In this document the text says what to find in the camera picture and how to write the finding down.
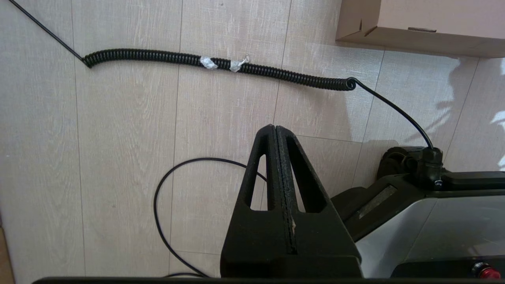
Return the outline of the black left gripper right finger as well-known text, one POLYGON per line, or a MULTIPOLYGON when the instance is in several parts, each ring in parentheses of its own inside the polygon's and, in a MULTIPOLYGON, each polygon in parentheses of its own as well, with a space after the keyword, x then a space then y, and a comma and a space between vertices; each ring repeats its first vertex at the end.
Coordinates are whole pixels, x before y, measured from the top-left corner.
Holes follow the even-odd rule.
POLYGON ((289 254, 361 256, 296 135, 276 126, 279 196, 289 254))

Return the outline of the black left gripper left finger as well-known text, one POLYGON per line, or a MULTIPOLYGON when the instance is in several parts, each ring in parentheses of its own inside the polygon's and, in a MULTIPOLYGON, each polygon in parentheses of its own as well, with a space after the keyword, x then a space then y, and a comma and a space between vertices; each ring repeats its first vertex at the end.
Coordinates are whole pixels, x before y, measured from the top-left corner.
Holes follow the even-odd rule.
POLYGON ((246 171, 221 252, 223 278, 272 277, 272 264, 296 254, 292 231, 293 183, 279 129, 261 128, 254 139, 246 171), (266 158, 267 210, 251 209, 260 158, 266 158))

